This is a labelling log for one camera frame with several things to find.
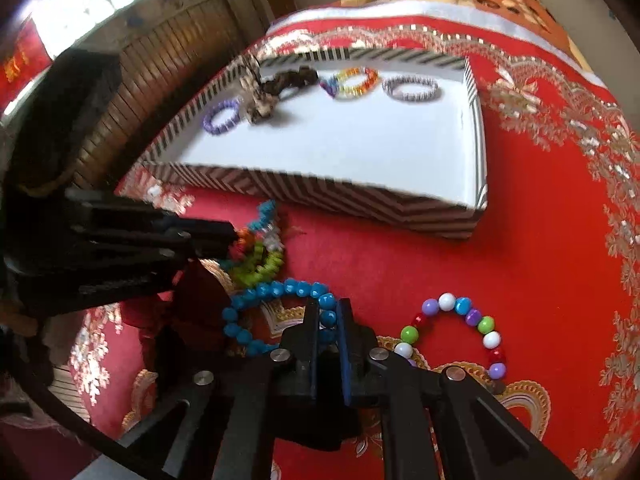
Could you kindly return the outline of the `dark red ribbon bow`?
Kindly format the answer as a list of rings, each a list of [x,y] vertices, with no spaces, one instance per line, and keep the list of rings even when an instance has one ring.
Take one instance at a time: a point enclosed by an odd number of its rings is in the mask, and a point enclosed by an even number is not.
[[[171,292],[125,300],[120,312],[122,322],[139,331],[144,367],[170,374],[221,352],[222,310],[229,306],[224,286],[195,260]]]

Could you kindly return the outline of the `red gold floral bedspread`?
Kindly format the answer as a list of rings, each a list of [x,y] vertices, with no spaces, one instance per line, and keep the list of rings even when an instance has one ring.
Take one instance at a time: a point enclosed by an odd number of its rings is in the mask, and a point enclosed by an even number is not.
[[[452,318],[420,324],[425,364],[506,362],[503,401],[581,479],[639,468],[639,137],[603,84],[547,41],[458,18],[315,8],[254,47],[463,55],[478,78],[488,141],[488,209],[450,242],[318,208],[283,208],[286,273],[327,281],[386,344],[434,292],[493,316],[485,350]]]

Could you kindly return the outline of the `red paper window decoration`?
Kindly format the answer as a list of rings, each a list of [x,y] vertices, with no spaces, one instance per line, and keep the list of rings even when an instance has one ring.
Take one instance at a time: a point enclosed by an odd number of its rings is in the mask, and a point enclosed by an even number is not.
[[[13,102],[21,91],[52,63],[50,56],[30,18],[17,36],[13,51],[1,59],[1,111]]]

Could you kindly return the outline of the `striped white tray box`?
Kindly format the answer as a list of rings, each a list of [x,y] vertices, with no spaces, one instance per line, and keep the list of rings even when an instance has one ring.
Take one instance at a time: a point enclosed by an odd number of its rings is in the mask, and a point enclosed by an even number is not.
[[[140,164],[158,180],[264,196],[449,238],[469,237],[488,205],[480,97],[465,58],[412,49],[335,48],[265,58],[270,78],[301,67],[328,78],[370,68],[432,78],[428,102],[375,86],[360,98],[286,90],[272,116],[215,136],[206,114],[241,92],[230,64],[171,119]]]

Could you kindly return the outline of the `wooden slatted headboard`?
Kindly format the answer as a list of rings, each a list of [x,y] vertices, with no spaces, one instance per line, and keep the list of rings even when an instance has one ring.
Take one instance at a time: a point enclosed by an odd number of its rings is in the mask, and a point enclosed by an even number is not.
[[[74,181],[114,188],[146,146],[264,28],[252,0],[138,0],[81,45],[119,56],[122,83],[82,146]]]

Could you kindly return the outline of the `leopard print bow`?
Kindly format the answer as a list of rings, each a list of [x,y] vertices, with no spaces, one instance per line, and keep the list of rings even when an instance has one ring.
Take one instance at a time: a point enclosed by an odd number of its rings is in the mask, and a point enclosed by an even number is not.
[[[271,117],[278,99],[262,88],[260,65],[253,55],[241,55],[238,65],[245,116],[250,124],[257,125]]]

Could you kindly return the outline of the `dark brown scrunchie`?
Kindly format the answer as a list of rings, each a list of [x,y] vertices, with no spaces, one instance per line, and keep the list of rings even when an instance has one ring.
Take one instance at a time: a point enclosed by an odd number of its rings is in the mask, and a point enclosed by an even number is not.
[[[318,73],[309,66],[298,70],[282,70],[262,83],[262,90],[278,98],[284,90],[303,89],[319,81]]]

